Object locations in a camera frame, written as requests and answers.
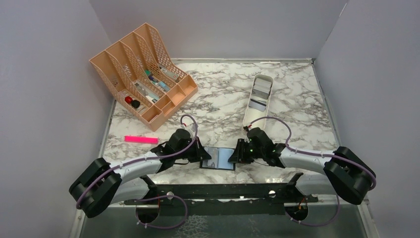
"marble tabletop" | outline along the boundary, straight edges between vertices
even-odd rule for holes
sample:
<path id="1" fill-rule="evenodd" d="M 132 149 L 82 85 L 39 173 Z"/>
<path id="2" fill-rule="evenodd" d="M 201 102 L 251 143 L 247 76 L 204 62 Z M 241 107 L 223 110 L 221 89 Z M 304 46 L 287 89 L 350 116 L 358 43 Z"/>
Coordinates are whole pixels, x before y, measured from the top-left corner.
<path id="1" fill-rule="evenodd" d="M 289 124 L 293 133 L 291 146 L 314 150 L 337 147 L 310 62 L 180 63 L 178 67 L 192 76 L 198 92 L 156 132 L 116 103 L 104 149 L 107 161 L 137 157 L 154 147 L 126 143 L 125 135 L 167 141 L 180 127 L 179 119 L 183 114 L 196 119 L 203 146 L 235 148 L 237 139 L 245 138 L 242 120 L 256 74 L 274 79 L 268 115 Z M 265 131 L 274 142 L 284 142 L 288 135 L 286 127 L 274 120 L 267 121 Z M 237 164 L 235 171 L 200 169 L 199 166 L 199 163 L 174 165 L 149 177 L 158 184 L 287 182 L 296 172 L 303 171 L 257 163 Z"/>

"gray wall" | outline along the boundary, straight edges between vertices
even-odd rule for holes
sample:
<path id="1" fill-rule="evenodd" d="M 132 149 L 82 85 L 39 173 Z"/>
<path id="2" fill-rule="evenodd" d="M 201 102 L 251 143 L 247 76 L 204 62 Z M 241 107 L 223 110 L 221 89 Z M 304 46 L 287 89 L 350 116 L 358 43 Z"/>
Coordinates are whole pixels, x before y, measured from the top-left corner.
<path id="1" fill-rule="evenodd" d="M 173 58 L 315 58 L 347 0 L 90 0 L 110 40 L 144 22 Z"/>
<path id="2" fill-rule="evenodd" d="M 0 237 L 67 237 L 111 106 L 88 60 L 110 41 L 87 0 L 2 0 L 0 32 Z"/>
<path id="3" fill-rule="evenodd" d="M 377 174 L 381 237 L 418 237 L 420 1 L 350 0 L 315 66 L 342 143 Z"/>

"smartphone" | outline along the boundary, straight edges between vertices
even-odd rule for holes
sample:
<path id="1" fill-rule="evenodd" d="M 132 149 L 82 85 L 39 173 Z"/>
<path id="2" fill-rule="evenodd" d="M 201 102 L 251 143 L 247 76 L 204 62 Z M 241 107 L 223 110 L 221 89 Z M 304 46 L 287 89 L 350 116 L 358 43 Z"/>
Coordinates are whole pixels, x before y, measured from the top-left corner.
<path id="1" fill-rule="evenodd" d="M 204 150 L 211 156 L 211 159 L 201 161 L 200 168 L 214 170 L 235 170 L 235 164 L 228 162 L 230 156 L 233 155 L 233 149 L 204 147 Z"/>

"pink highlighter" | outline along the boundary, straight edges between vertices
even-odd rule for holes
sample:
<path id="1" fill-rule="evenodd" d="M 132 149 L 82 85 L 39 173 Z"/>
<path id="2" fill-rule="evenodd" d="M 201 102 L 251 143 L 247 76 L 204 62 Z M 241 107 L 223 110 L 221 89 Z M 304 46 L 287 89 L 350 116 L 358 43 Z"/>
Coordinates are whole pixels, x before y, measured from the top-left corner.
<path id="1" fill-rule="evenodd" d="M 147 144 L 158 144 L 159 138 L 155 137 L 143 137 L 143 136 L 125 136 L 125 142 L 135 142 L 135 143 L 147 143 Z"/>

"white container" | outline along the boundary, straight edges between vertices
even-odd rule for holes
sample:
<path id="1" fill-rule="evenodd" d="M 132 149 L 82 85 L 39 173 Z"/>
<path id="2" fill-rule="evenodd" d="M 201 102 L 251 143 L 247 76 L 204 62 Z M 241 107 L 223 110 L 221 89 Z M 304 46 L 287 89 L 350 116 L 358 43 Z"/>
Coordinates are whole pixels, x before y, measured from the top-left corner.
<path id="1" fill-rule="evenodd" d="M 254 77 L 247 109 L 245 110 L 244 126 L 249 126 L 253 120 L 268 115 L 273 83 L 273 78 L 267 75 L 257 74 Z M 267 119 L 261 119 L 253 123 L 251 128 L 259 127 L 262 130 L 265 128 L 266 121 Z"/>

